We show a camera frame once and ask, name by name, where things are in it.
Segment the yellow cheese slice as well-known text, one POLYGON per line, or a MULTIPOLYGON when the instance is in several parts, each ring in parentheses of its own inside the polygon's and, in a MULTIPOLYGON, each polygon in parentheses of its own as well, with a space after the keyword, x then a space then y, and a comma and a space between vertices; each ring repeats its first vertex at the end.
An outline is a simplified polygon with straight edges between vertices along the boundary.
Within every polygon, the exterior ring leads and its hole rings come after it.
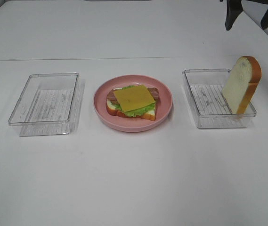
POLYGON ((145 85, 137 85, 113 92, 124 112, 137 110, 155 103, 155 99, 145 85))

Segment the bacon strip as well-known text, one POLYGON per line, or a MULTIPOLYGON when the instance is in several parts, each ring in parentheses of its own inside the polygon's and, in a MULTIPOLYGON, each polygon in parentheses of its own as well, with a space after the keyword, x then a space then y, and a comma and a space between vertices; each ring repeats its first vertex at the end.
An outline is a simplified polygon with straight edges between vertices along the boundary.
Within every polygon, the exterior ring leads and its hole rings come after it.
MULTIPOLYGON (((112 89, 106 96, 108 100, 110 100, 113 104, 118 104, 116 97, 114 96, 114 91, 120 90, 121 88, 112 89)), ((147 88, 148 91, 151 93, 154 100, 159 99, 159 91, 157 88, 147 88)))

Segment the bread slice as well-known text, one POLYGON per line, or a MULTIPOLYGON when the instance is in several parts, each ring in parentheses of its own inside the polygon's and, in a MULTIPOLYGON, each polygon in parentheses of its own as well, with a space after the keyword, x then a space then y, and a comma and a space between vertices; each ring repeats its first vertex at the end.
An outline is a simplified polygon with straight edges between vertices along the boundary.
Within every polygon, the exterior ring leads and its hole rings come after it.
POLYGON ((244 114, 261 80, 261 67, 252 56, 240 57, 230 71, 222 89, 233 114, 244 114))
MULTIPOLYGON (((129 85, 126 87, 122 87, 121 89, 126 89, 133 86, 134 85, 129 85)), ((156 107, 158 100, 155 100, 155 103, 150 104, 146 107, 133 111, 124 112, 119 104, 113 104, 110 100, 106 99, 106 110, 110 115, 113 116, 125 117, 125 118, 141 118, 154 121, 156 119, 156 107)))

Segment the right clear plastic tray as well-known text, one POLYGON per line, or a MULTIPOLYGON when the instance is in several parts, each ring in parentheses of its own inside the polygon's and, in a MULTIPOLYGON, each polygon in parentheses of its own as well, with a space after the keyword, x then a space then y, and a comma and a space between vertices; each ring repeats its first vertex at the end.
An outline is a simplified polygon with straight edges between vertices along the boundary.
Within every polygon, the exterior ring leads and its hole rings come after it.
POLYGON ((251 103, 244 114, 232 114, 222 95, 229 69, 188 69, 182 74, 185 94, 197 128, 246 128, 257 115, 251 103))

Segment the clear plastic tray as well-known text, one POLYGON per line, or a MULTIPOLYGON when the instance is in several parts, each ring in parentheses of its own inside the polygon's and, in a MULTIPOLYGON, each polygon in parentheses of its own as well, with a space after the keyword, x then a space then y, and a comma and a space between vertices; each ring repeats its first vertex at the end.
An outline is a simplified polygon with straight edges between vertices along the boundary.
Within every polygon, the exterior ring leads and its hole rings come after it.
POLYGON ((232 114, 222 95, 229 69, 188 69, 182 74, 185 94, 197 128, 246 128, 257 115, 251 103, 244 114, 232 114))
POLYGON ((30 75, 8 120, 19 136, 75 131, 84 83, 78 73, 30 75))

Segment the pink round plate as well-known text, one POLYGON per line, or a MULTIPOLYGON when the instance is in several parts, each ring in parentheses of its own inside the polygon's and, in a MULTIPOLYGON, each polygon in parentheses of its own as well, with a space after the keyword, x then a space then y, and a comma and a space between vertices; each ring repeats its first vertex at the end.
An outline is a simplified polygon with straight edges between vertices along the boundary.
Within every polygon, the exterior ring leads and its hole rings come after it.
POLYGON ((173 106, 173 100, 171 91, 161 81, 144 75, 124 75, 104 82, 94 94, 93 105, 96 114, 105 125, 123 132, 142 132, 160 125, 167 119, 173 106), (106 110, 106 96, 110 90, 137 84, 156 87, 159 91, 160 101, 157 103, 155 121, 112 116, 106 110))

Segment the left clear plastic tray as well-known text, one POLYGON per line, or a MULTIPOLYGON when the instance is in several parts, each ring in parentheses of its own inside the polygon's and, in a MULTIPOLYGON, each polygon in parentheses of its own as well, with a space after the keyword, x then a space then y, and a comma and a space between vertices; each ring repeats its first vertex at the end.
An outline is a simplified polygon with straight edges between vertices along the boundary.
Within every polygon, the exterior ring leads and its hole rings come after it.
POLYGON ((30 75, 8 120, 19 136, 75 131, 84 83, 78 73, 30 75))

